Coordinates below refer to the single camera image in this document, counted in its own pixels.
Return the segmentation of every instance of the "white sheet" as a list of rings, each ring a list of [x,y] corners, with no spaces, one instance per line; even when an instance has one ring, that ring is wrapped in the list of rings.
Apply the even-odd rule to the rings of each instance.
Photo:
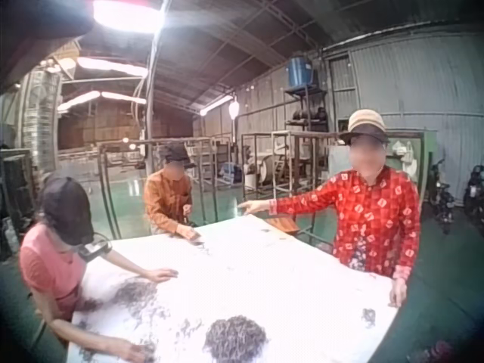
[[[197,230],[206,250],[168,235],[113,242],[145,268],[179,271],[178,279],[157,286],[165,318],[146,309],[137,326],[127,310],[105,303],[99,311],[75,313],[73,323],[86,320],[91,330],[133,343],[151,338],[158,362],[212,363],[203,349],[210,325],[245,315],[268,337],[255,363],[346,363],[367,362],[397,313],[388,306],[390,279],[353,271],[254,216]],[[88,265],[83,295],[107,302],[131,277],[96,259]],[[374,327],[361,319],[363,309],[376,312]],[[195,328],[189,337],[182,333],[188,325]],[[67,361],[83,361],[75,344]],[[118,360],[95,355],[93,361]]]

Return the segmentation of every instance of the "metal roof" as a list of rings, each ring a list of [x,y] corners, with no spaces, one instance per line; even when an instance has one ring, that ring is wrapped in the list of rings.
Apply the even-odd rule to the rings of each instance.
[[[160,8],[161,1],[149,4]],[[162,33],[155,98],[199,110],[296,51],[393,26],[482,14],[482,0],[172,0]],[[146,64],[151,39],[97,24],[79,43],[83,56]]]

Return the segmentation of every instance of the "scooter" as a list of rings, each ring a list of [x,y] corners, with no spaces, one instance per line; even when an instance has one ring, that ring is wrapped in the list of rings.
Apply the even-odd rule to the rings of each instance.
[[[444,160],[440,160],[430,168],[429,202],[437,222],[442,226],[444,234],[449,234],[451,224],[454,222],[452,210],[454,209],[455,199],[448,191],[450,185],[442,182],[440,165]]]
[[[476,165],[470,173],[464,194],[464,211],[484,235],[484,165]]]

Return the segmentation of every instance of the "hat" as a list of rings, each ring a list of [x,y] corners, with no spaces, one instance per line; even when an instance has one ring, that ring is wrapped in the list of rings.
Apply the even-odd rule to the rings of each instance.
[[[51,176],[39,194],[40,218],[70,246],[94,240],[91,208],[84,188],[71,177]]]
[[[188,157],[185,145],[180,142],[166,145],[165,160],[167,163],[178,161],[183,164],[185,169],[190,169],[195,166],[195,164],[190,161],[190,157]]]
[[[383,118],[377,111],[357,110],[350,116],[348,132],[340,135],[340,139],[349,145],[351,139],[359,135],[368,135],[387,143],[386,127]]]

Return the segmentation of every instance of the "hand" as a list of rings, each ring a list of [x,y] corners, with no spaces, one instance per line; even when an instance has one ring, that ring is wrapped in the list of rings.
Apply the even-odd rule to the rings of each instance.
[[[191,205],[190,204],[185,204],[183,206],[183,216],[188,217],[191,214]]]
[[[390,306],[399,308],[407,299],[407,282],[403,278],[396,278],[392,281],[390,291]]]
[[[178,224],[178,227],[176,228],[176,233],[180,234],[183,238],[189,241],[193,241],[200,236],[200,234],[192,227],[182,224]]]
[[[147,358],[144,346],[137,346],[131,344],[128,340],[120,338],[110,338],[107,350],[111,355],[131,363],[144,363]]]
[[[263,210],[269,209],[269,201],[268,200],[248,200],[247,202],[243,202],[237,206],[237,208],[245,208],[244,215],[253,214],[257,212],[261,212]]]
[[[170,268],[160,268],[158,270],[147,270],[143,274],[143,277],[157,283],[165,282],[165,281],[171,280],[172,278],[177,278],[178,271],[172,270]]]

